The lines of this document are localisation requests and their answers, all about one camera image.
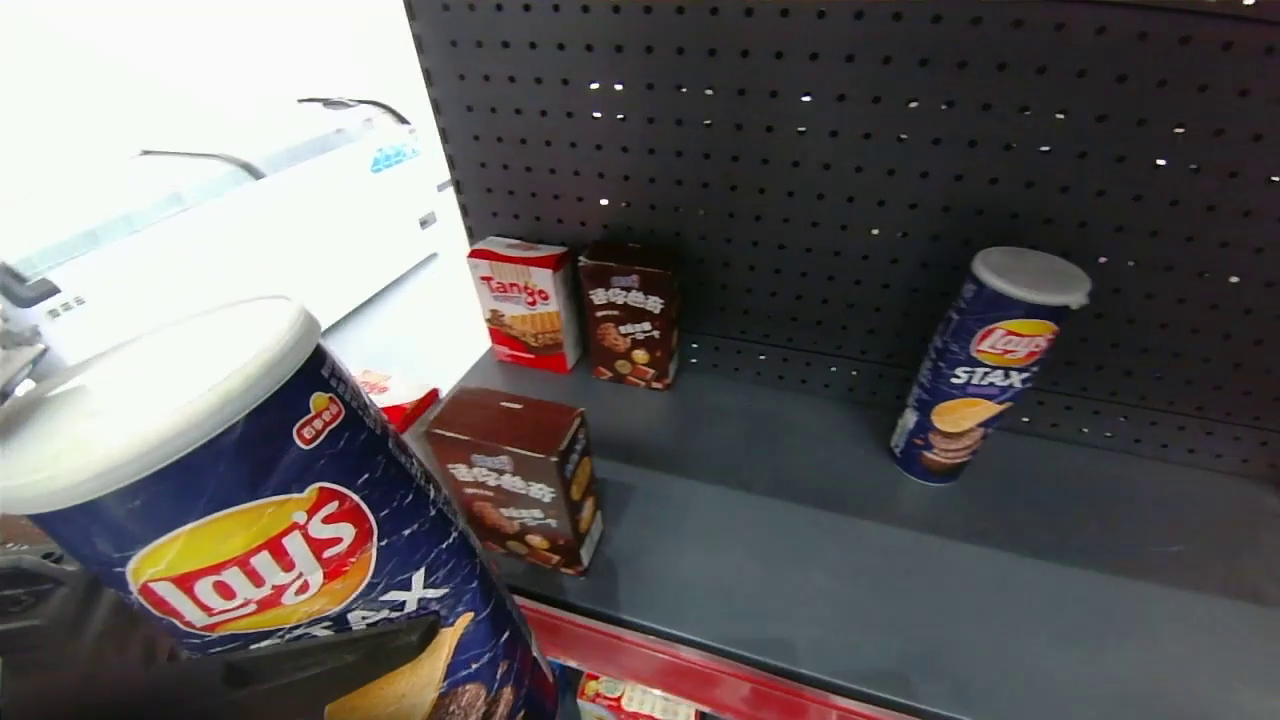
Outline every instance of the lay's stax can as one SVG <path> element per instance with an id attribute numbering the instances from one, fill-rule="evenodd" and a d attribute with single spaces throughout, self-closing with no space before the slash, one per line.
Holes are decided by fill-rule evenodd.
<path id="1" fill-rule="evenodd" d="M 890 447 L 897 466 L 929 484 L 956 479 L 1032 384 L 1059 325 L 1089 299 L 1089 277 L 1023 247 L 974 255 L 906 398 Z"/>
<path id="2" fill-rule="evenodd" d="M 556 688 L 444 491 L 282 297 L 165 325 L 0 407 L 31 516 L 189 651 L 438 614 L 329 719 L 552 720 Z"/>

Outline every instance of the white plastic lid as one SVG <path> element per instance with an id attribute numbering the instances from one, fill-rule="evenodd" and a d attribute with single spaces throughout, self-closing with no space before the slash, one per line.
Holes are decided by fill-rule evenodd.
<path id="1" fill-rule="evenodd" d="M 970 268 L 992 290 L 1036 305 L 1083 307 L 1093 287 L 1080 268 L 1025 247 L 988 247 L 973 256 Z"/>
<path id="2" fill-rule="evenodd" d="M 59 510 L 177 460 L 265 400 L 320 341 L 260 297 L 164 325 L 0 407 L 0 512 Z"/>

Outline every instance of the cardboard box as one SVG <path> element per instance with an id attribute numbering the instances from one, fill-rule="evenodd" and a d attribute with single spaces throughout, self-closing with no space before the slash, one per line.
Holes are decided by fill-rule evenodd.
<path id="1" fill-rule="evenodd" d="M 586 571 L 604 519 L 582 410 L 462 387 L 431 419 L 428 442 L 484 547 Z"/>
<path id="2" fill-rule="evenodd" d="M 356 382 L 398 433 L 408 430 L 440 398 L 440 391 L 428 383 L 375 370 L 361 370 Z"/>
<path id="3" fill-rule="evenodd" d="M 582 355 L 567 247 L 490 237 L 467 254 L 499 360 L 567 373 Z"/>
<path id="4" fill-rule="evenodd" d="M 582 673 L 577 685 L 577 710 L 582 720 L 700 720 L 705 717 L 678 697 L 637 685 Z"/>
<path id="5" fill-rule="evenodd" d="M 676 255 L 658 246 L 600 241 L 579 261 L 591 374 L 667 389 L 676 378 L 680 287 Z"/>

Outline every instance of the lay's logo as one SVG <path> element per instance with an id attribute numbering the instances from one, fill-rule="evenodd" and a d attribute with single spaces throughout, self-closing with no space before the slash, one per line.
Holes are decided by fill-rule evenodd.
<path id="1" fill-rule="evenodd" d="M 204 634 L 298 625 L 339 610 L 374 570 L 378 525 L 349 489 L 315 483 L 178 528 L 129 560 L 133 593 Z"/>
<path id="2" fill-rule="evenodd" d="M 987 365 L 1023 368 L 1043 357 L 1056 337 L 1057 325 L 1048 320 L 1004 320 L 982 328 L 969 352 Z"/>
<path id="3" fill-rule="evenodd" d="M 338 427 L 338 423 L 347 416 L 338 396 L 332 392 L 311 393 L 311 414 L 302 418 L 293 425 L 293 442 L 302 450 L 311 450 L 320 445 L 329 430 Z"/>

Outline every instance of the gray shelf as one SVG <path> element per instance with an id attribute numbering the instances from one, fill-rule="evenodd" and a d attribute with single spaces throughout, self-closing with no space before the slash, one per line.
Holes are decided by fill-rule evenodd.
<path id="1" fill-rule="evenodd" d="M 686 373 L 669 393 L 476 364 L 588 410 L 605 534 L 517 592 L 914 712 L 1270 719 L 1280 498 L 1265 484 L 997 434 L 955 486 L 896 471 L 892 416 Z"/>

